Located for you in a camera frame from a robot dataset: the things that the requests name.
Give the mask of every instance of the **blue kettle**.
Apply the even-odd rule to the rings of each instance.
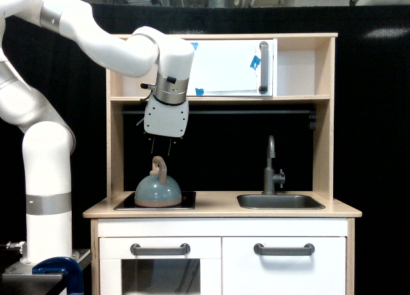
[[[135,190],[135,204],[141,207],[172,207],[182,202],[181,189],[177,182],[167,176],[164,159],[152,159],[152,171]]]

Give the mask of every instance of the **silver ring joint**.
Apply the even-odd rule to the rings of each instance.
[[[158,46],[158,44],[156,43],[156,41],[155,41],[152,37],[150,37],[149,35],[146,35],[146,34],[144,34],[144,33],[135,33],[135,34],[132,34],[131,37],[133,37],[133,36],[135,36],[135,35],[141,35],[141,36],[143,36],[143,37],[148,38],[148,39],[155,45],[156,51],[157,51],[157,53],[158,53],[157,59],[160,58],[160,47]]]
[[[157,74],[155,97],[168,105],[180,105],[185,102],[189,78],[170,82],[169,78]]]
[[[60,19],[63,13],[64,3],[68,0],[45,0],[40,11],[41,27],[60,33]]]
[[[14,81],[17,81],[17,77],[7,65],[7,61],[0,62],[0,90]]]
[[[26,213],[29,215],[56,215],[71,211],[71,192],[51,196],[26,194]]]

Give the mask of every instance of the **black stove burner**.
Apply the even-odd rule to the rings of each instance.
[[[143,207],[134,203],[135,192],[129,195],[114,210],[193,210],[195,208],[195,191],[182,191],[182,203],[168,207]]]

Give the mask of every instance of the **toy kitchen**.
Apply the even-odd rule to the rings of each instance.
[[[353,295],[361,212],[333,198],[337,34],[178,37],[195,48],[182,137],[144,129],[155,69],[107,71],[107,198],[83,214],[93,294]]]

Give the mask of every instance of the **countertop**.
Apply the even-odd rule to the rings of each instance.
[[[193,218],[193,217],[361,217],[362,213],[336,199],[328,200],[313,192],[287,192],[311,196],[325,206],[321,210],[253,210],[242,208],[236,199],[252,191],[197,191],[193,210],[114,210],[132,191],[120,193],[114,200],[107,198],[83,213],[85,218]]]
[[[19,278],[0,281],[2,295],[59,295],[65,289],[65,277],[55,280]]]

